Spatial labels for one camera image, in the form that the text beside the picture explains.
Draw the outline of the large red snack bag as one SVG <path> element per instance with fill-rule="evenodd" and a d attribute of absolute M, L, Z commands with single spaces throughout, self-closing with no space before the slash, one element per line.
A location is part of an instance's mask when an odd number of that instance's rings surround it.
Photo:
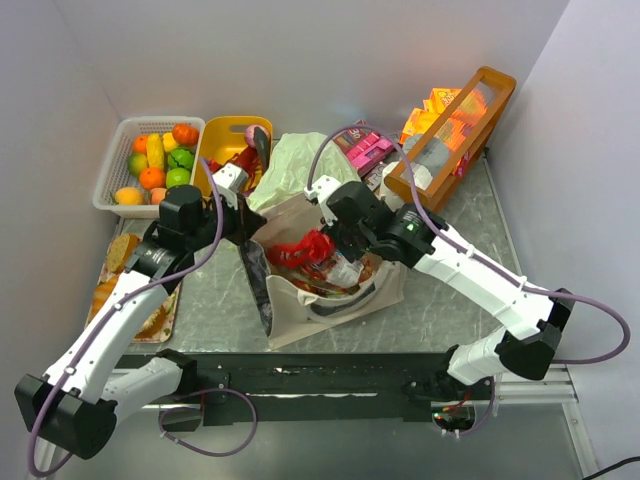
<path fill-rule="evenodd" d="M 357 293 L 374 274 L 370 260 L 349 261 L 334 242 L 317 229 L 297 243 L 280 243 L 266 250 L 276 274 L 297 288 L 329 298 Z"/>

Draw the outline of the light green plastic bag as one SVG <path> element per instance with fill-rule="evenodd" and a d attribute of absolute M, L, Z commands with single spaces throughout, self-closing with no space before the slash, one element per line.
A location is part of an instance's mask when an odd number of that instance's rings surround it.
<path fill-rule="evenodd" d="M 273 148 L 269 167 L 247 203 L 255 212 L 272 208 L 302 193 L 307 184 L 313 158 L 327 138 L 312 133 L 283 134 Z M 331 141 L 322 151 L 316 165 L 314 179 L 328 175 L 341 183 L 360 179 L 341 149 Z"/>

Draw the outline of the wooden snack tray box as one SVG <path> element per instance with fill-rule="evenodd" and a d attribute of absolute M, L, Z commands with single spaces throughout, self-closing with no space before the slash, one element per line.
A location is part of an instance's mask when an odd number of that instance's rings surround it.
<path fill-rule="evenodd" d="M 426 208 L 441 211 L 481 157 L 516 85 L 512 76 L 484 66 L 462 88 L 433 88 L 400 136 L 412 169 L 398 163 L 382 186 L 409 202 L 409 175 L 426 169 L 430 182 L 417 187 L 418 196 Z"/>

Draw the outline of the beige canvas tote bag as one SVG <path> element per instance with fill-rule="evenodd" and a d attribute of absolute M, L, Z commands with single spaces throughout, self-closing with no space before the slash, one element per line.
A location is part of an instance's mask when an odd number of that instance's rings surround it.
<path fill-rule="evenodd" d="M 311 335 L 390 307 L 404 299 L 407 268 L 369 255 L 372 271 L 350 293 L 323 296 L 312 293 L 276 271 L 266 248 L 299 240 L 320 224 L 319 208 L 299 193 L 262 212 L 267 223 L 239 247 L 247 279 L 269 348 L 276 350 Z"/>

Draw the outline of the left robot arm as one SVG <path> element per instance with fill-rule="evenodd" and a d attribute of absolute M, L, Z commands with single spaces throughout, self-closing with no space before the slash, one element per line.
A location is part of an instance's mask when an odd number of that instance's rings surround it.
<path fill-rule="evenodd" d="M 215 188 L 204 199 L 198 188 L 173 187 L 159 206 L 159 217 L 128 258 L 109 299 L 76 342 L 41 376 L 24 376 L 14 394 L 30 432 L 30 472 L 44 476 L 33 462 L 38 440 L 68 456 L 94 457 L 124 419 L 162 397 L 203 397 L 196 360 L 170 349 L 118 378 L 112 370 L 144 322 L 187 274 L 206 263 L 195 254 L 213 254 L 221 239 L 241 244 L 264 226 L 245 197 Z"/>

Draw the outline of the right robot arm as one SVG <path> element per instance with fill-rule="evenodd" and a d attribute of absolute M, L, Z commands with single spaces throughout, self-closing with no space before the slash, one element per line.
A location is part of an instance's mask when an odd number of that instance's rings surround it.
<path fill-rule="evenodd" d="M 350 261 L 372 253 L 431 276 L 497 319 L 501 326 L 471 344 L 449 349 L 447 377 L 473 385 L 502 373 L 543 379 L 554 359 L 572 305 L 525 292 L 508 270 L 475 251 L 440 217 L 405 204 L 392 210 L 364 183 L 322 176 L 307 190 L 322 212 L 324 232 Z"/>

